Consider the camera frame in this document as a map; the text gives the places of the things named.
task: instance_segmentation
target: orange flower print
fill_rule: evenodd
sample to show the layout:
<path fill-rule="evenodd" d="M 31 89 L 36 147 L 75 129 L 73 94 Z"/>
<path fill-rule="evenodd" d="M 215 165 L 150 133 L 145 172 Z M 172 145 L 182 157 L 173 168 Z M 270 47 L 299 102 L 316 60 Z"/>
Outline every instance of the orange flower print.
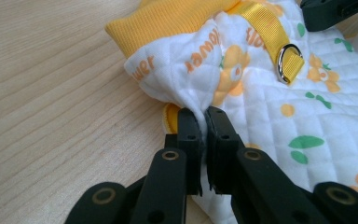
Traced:
<path fill-rule="evenodd" d="M 238 96 L 243 93 L 241 77 L 249 62 L 249 54 L 243 52 L 240 46 L 232 45 L 227 49 L 221 64 L 220 81 L 214 92 L 212 105 L 221 105 L 228 94 Z"/>
<path fill-rule="evenodd" d="M 314 82 L 324 82 L 330 92 L 338 92 L 341 90 L 337 84 L 339 80 L 338 73 L 331 71 L 328 64 L 323 64 L 322 60 L 314 54 L 310 55 L 310 70 L 307 78 Z"/>
<path fill-rule="evenodd" d="M 281 6 L 271 4 L 267 0 L 245 0 L 243 2 L 249 2 L 249 1 L 262 4 L 264 7 L 268 8 L 270 11 L 272 11 L 275 14 L 275 16 L 277 16 L 277 17 L 280 17 L 281 15 L 283 15 L 283 8 Z"/>

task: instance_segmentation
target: strap buckle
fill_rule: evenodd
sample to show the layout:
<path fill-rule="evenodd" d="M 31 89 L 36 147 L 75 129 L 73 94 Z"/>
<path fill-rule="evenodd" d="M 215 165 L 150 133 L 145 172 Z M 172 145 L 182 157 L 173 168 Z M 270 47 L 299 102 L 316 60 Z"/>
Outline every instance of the strap buckle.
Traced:
<path fill-rule="evenodd" d="M 301 58 L 303 57 L 300 49 L 294 44 L 286 44 L 281 48 L 281 51 L 279 52 L 278 63 L 277 63 L 278 79 L 280 80 L 280 82 L 282 82 L 284 84 L 288 84 L 289 80 L 287 79 L 287 77 L 284 76 L 284 73 L 283 73 L 283 65 L 282 65 L 283 64 L 283 55 L 290 48 L 294 48 L 297 51 L 298 56 L 300 56 Z"/>

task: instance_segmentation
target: wood grain surface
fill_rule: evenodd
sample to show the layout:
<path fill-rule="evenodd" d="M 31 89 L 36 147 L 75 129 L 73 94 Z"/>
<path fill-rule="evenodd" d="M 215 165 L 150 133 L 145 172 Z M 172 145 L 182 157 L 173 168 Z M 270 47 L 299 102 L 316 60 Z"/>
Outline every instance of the wood grain surface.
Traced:
<path fill-rule="evenodd" d="M 163 103 L 104 31 L 139 0 L 0 0 L 0 223 L 63 223 L 82 193 L 128 186 L 163 146 Z M 345 32 L 358 30 L 358 15 Z M 188 200 L 187 223 L 211 223 Z"/>

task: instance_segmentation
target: cartoon print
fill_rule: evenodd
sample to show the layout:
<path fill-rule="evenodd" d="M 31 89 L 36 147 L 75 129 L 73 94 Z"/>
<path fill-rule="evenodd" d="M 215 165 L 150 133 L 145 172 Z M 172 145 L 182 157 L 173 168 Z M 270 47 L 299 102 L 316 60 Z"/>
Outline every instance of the cartoon print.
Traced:
<path fill-rule="evenodd" d="M 220 81 L 214 92 L 212 105 L 221 105 L 226 96 L 238 96 L 243 93 L 242 73 L 250 62 L 250 56 L 240 46 L 230 46 L 223 58 Z"/>
<path fill-rule="evenodd" d="M 310 55 L 310 70 L 307 78 L 313 82 L 324 82 L 330 92 L 338 92 L 341 90 L 337 84 L 339 80 L 338 73 L 331 71 L 328 64 L 323 64 L 322 60 L 314 54 Z"/>

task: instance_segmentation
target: quilted fabric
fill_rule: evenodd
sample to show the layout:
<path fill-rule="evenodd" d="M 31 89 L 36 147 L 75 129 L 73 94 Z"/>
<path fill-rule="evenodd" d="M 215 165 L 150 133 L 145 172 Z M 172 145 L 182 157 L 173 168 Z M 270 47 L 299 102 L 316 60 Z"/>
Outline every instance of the quilted fabric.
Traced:
<path fill-rule="evenodd" d="M 356 50 L 335 28 L 308 33 L 293 0 L 264 5 L 306 61 L 291 86 L 277 80 L 255 29 L 225 12 L 196 33 L 143 46 L 125 69 L 151 97 L 190 108 L 203 133 L 205 109 L 224 109 L 243 143 L 266 151 L 300 187 L 335 181 L 358 191 Z M 235 223 L 228 196 L 210 192 L 205 174 L 202 183 L 196 202 L 213 222 Z"/>

